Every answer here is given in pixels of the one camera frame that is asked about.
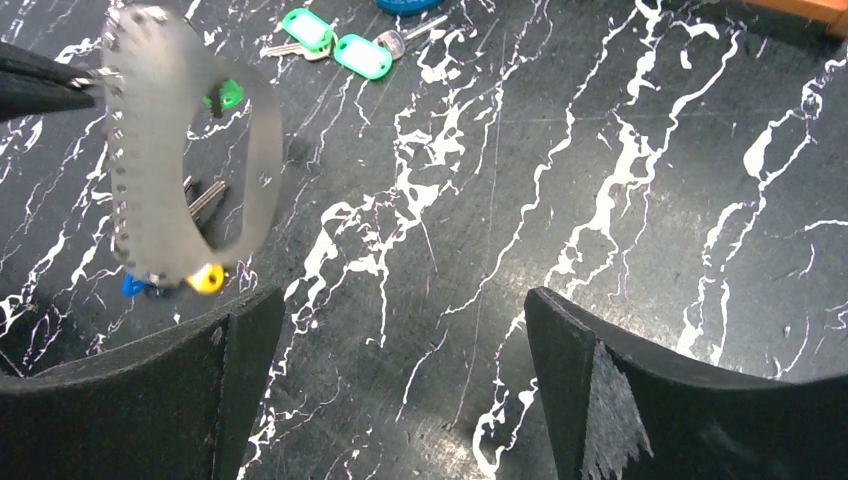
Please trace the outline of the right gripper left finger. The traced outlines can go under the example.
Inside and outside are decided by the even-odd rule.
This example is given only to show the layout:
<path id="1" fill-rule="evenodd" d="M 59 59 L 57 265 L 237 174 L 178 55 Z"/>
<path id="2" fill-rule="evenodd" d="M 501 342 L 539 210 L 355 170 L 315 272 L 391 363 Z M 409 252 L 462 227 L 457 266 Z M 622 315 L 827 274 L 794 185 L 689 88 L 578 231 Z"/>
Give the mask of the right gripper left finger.
<path id="1" fill-rule="evenodd" d="M 233 479 L 282 330 L 259 290 L 121 347 L 1 379 L 5 479 Z"/>

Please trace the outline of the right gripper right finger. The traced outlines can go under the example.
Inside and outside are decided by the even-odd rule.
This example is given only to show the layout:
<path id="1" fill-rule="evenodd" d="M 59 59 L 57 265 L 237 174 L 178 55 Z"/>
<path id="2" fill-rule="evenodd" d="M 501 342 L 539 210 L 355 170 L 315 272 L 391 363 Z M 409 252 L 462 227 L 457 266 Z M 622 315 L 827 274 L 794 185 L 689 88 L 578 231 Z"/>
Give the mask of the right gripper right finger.
<path id="1" fill-rule="evenodd" d="M 843 479 L 847 379 L 792 384 L 715 367 L 554 291 L 524 302 L 561 479 Z"/>

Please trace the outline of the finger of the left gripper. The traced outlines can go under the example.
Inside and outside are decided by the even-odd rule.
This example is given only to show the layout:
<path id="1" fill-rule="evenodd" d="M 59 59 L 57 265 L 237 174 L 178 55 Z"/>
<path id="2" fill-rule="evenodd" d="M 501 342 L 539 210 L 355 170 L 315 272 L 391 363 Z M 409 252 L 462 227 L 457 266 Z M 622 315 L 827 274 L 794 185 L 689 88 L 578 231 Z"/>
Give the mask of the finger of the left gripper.
<path id="1" fill-rule="evenodd" d="M 1 42 L 1 121 L 93 108 L 76 79 L 92 76 L 51 58 Z"/>

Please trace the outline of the blue key tag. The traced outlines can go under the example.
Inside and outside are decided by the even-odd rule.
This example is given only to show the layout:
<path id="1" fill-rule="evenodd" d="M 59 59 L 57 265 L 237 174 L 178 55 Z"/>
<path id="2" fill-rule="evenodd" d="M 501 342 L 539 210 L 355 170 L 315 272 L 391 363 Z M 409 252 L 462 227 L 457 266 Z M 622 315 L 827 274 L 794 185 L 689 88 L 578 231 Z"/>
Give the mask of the blue key tag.
<path id="1" fill-rule="evenodd" d="M 132 274 L 126 273 L 121 286 L 121 293 L 126 297 L 133 297 L 142 293 L 147 287 L 146 282 L 137 280 Z"/>

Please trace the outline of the large silver carabiner keyring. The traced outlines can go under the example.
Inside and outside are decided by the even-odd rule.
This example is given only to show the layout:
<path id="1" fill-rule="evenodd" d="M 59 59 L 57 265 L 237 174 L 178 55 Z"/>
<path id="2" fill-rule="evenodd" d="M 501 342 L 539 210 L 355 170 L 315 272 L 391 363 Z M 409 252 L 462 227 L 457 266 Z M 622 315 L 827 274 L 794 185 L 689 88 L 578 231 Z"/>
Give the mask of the large silver carabiner keyring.
<path id="1" fill-rule="evenodd" d="M 209 264 L 233 266 L 264 244 L 275 221 L 285 160 L 283 117 L 272 86 L 254 67 L 215 55 L 173 9 L 134 4 L 109 11 L 101 34 L 113 253 L 139 280 L 180 283 Z M 211 247 L 186 203 L 187 131 L 223 82 L 248 97 L 241 231 Z"/>

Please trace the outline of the yellow key tag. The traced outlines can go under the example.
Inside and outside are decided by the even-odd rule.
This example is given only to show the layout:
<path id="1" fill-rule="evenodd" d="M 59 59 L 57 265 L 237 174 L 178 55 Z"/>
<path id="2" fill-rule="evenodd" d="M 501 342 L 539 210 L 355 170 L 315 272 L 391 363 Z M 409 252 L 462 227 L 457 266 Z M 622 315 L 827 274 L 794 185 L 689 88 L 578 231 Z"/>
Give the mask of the yellow key tag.
<path id="1" fill-rule="evenodd" d="M 188 276 L 185 282 L 198 294 L 213 295 L 226 283 L 225 269 L 219 264 L 206 264 L 199 271 Z"/>

